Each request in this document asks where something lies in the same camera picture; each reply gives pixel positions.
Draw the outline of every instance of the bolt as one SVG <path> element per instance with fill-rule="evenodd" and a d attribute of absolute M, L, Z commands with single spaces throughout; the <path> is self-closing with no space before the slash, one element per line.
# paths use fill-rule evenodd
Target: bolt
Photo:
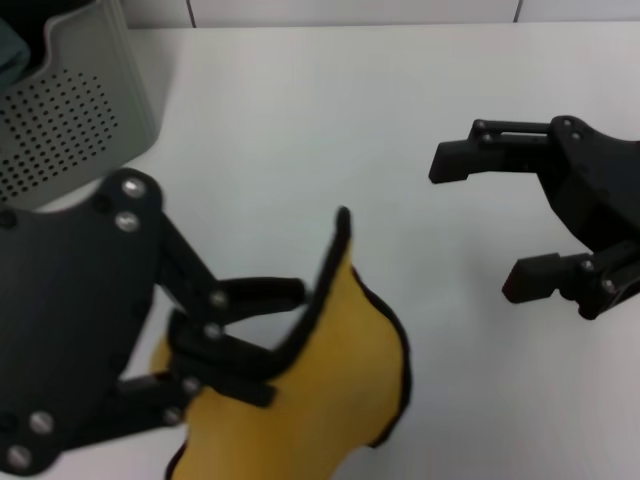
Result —
<path fill-rule="evenodd" d="M 131 198 L 142 198 L 147 193 L 147 187 L 142 180 L 131 177 L 122 183 L 122 190 Z"/>
<path fill-rule="evenodd" d="M 595 268 L 591 260 L 585 260 L 584 262 L 580 263 L 580 266 L 582 267 L 583 270 L 587 272 L 593 272 Z"/>
<path fill-rule="evenodd" d="M 211 305 L 219 309 L 227 308 L 227 305 L 229 305 L 227 294 L 222 290 L 216 290 L 213 292 L 209 297 L 209 301 L 211 302 Z"/>
<path fill-rule="evenodd" d="M 176 407 L 167 408 L 162 413 L 162 419 L 167 425 L 178 425 L 182 421 L 182 410 Z"/>
<path fill-rule="evenodd" d="M 616 292 L 616 286 L 614 285 L 614 283 L 611 280 L 603 280 L 602 281 L 602 288 L 604 288 L 607 293 L 615 293 Z"/>
<path fill-rule="evenodd" d="M 123 232 L 131 233 L 140 228 L 140 220 L 134 213 L 120 212 L 116 215 L 116 225 Z"/>
<path fill-rule="evenodd" d="M 209 340 L 218 340 L 220 337 L 224 336 L 224 330 L 217 323 L 207 323 L 203 330 L 204 336 Z"/>
<path fill-rule="evenodd" d="M 182 388 L 187 395 L 197 395 L 202 389 L 200 380 L 196 377 L 187 377 L 182 381 Z"/>
<path fill-rule="evenodd" d="M 36 435 L 51 435 L 55 422 L 47 412 L 34 412 L 29 417 L 29 427 Z"/>
<path fill-rule="evenodd" d="M 31 466 L 31 452 L 20 445 L 14 445 L 7 451 L 7 463 L 14 470 L 26 470 Z"/>
<path fill-rule="evenodd" d="M 0 212 L 0 227 L 13 228 L 17 223 L 18 219 L 16 218 L 16 214 L 11 210 L 4 210 Z"/>

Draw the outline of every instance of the white tabletop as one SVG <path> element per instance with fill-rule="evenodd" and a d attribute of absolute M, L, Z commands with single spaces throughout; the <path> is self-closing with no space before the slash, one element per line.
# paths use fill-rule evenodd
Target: white tabletop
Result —
<path fill-rule="evenodd" d="M 356 266 L 406 326 L 411 408 L 388 445 L 356 452 L 335 479 L 637 479 L 640 299 L 595 322 L 558 295 L 509 304 L 500 289 L 518 258 L 585 248 L 533 175 L 439 186 L 427 175 L 438 142 L 466 137 L 476 118 L 572 114 L 640 137 L 640 24 L 165 30 L 132 41 L 162 132 L 131 165 L 160 182 L 214 274 L 312 282 L 346 205 Z M 162 335 L 169 304 L 156 305 L 131 374 Z M 271 346 L 295 318 L 232 333 Z M 160 480 L 183 435 L 73 452 L 42 478 Z"/>

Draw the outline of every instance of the yellow object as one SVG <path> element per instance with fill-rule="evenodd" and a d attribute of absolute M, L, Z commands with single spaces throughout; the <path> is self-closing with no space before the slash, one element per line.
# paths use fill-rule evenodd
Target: yellow object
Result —
<path fill-rule="evenodd" d="M 277 389 L 273 404 L 258 408 L 205 388 L 189 407 L 187 447 L 167 478 L 326 480 L 351 451 L 386 439 L 409 401 L 408 345 L 351 265 L 346 209 L 318 283 L 288 339 L 299 353 L 267 381 Z M 304 322 L 313 325 L 306 334 Z M 155 369 L 168 358 L 163 344 Z"/>

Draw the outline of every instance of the gray container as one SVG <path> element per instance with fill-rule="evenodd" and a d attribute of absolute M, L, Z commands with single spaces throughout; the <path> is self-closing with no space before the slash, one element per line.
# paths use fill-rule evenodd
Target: gray container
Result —
<path fill-rule="evenodd" d="M 46 26 L 47 57 L 0 98 L 0 200 L 31 209 L 140 155 L 155 125 L 118 0 Z"/>

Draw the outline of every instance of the ventilation holes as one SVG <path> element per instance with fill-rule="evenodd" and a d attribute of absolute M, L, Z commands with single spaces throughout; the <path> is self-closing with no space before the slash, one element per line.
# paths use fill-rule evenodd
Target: ventilation holes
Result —
<path fill-rule="evenodd" d="M 66 69 L 0 97 L 0 200 L 100 161 L 116 117 L 97 76 Z"/>

